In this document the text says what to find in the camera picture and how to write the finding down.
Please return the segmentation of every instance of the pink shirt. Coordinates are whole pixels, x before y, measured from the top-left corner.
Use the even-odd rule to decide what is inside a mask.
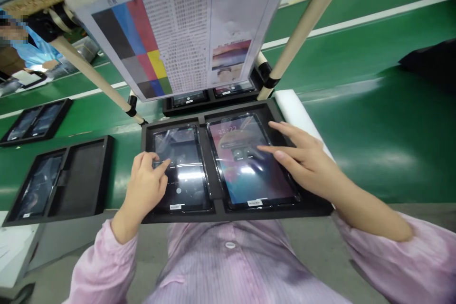
[[[334,221],[354,261],[393,303],[456,303],[456,234],[403,215],[414,231],[397,243]],[[136,237],[120,245],[110,221],[73,271],[67,304],[126,303]],[[168,263],[144,303],[349,303],[295,256],[276,220],[175,223]]]

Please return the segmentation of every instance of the tablet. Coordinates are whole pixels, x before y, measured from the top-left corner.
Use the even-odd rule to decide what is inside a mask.
[[[62,158],[62,154],[48,156],[39,162],[22,196],[16,219],[44,215]]]
[[[160,157],[160,161],[153,162],[153,167],[171,159],[165,173],[168,176],[166,192],[154,212],[186,212],[211,208],[199,143],[195,125],[153,134],[152,151]]]
[[[234,94],[247,93],[254,90],[256,90],[256,88],[249,79],[241,83],[224,85],[221,87],[214,88],[214,94],[215,97],[225,97]]]
[[[29,127],[33,124],[35,118],[37,117],[41,107],[30,110],[24,117],[19,121],[19,123],[12,129],[8,134],[7,141],[16,140],[22,138],[23,135],[27,132]]]
[[[183,107],[185,105],[195,104],[199,102],[205,102],[208,100],[205,91],[197,91],[183,95],[174,96],[171,99],[171,105],[173,108]]]
[[[231,209],[301,201],[288,172],[272,154],[257,149],[271,143],[256,114],[211,122],[207,129]]]
[[[44,112],[39,116],[37,122],[33,126],[31,132],[27,136],[37,136],[46,133],[57,117],[58,111],[62,107],[63,102],[58,102],[45,107]]]

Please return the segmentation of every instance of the yellow swatch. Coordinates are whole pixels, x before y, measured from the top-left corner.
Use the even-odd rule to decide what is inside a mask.
[[[160,59],[160,51],[155,50],[152,52],[148,52],[147,56],[149,56],[149,59],[151,60],[152,67],[155,70],[155,74],[157,75],[157,78],[166,77],[165,65],[163,64],[163,62]]]

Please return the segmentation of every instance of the color swatch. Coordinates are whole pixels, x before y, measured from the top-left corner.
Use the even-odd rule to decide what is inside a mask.
[[[143,0],[92,15],[146,98],[172,94]]]

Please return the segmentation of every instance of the person's left hand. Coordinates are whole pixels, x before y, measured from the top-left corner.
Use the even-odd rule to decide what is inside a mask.
[[[142,152],[133,160],[132,176],[122,207],[111,222],[111,229],[117,241],[125,244],[138,232],[144,217],[161,201],[165,194],[168,177],[165,171],[171,160],[159,167],[152,167],[160,158],[153,152]]]

